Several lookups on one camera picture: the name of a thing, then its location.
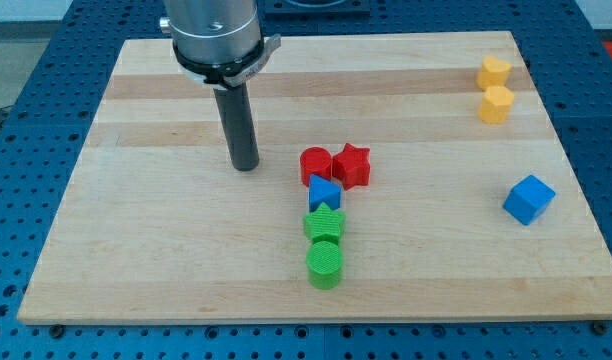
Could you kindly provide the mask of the black clamp ring mount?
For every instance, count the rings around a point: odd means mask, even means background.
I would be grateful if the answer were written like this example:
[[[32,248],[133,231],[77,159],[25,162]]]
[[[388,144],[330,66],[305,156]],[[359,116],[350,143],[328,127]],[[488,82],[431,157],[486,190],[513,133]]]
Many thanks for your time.
[[[217,90],[231,90],[256,76],[280,46],[281,35],[275,34],[265,41],[260,41],[242,58],[221,64],[192,61],[178,50],[176,43],[173,43],[173,52],[180,70],[191,80]]]

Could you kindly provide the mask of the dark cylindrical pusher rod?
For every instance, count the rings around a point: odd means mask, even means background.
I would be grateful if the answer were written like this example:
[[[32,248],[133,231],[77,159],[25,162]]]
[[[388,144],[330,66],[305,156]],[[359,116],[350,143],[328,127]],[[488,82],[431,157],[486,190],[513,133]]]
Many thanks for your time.
[[[259,164],[254,122],[246,85],[214,91],[233,167],[251,171]]]

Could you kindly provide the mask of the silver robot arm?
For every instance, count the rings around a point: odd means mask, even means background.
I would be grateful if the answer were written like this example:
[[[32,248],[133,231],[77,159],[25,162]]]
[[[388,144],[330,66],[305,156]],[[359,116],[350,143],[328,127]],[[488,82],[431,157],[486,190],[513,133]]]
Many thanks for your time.
[[[235,169],[259,164],[247,82],[281,46],[263,35],[255,0],[165,0],[161,31],[172,36],[180,70],[213,89]]]

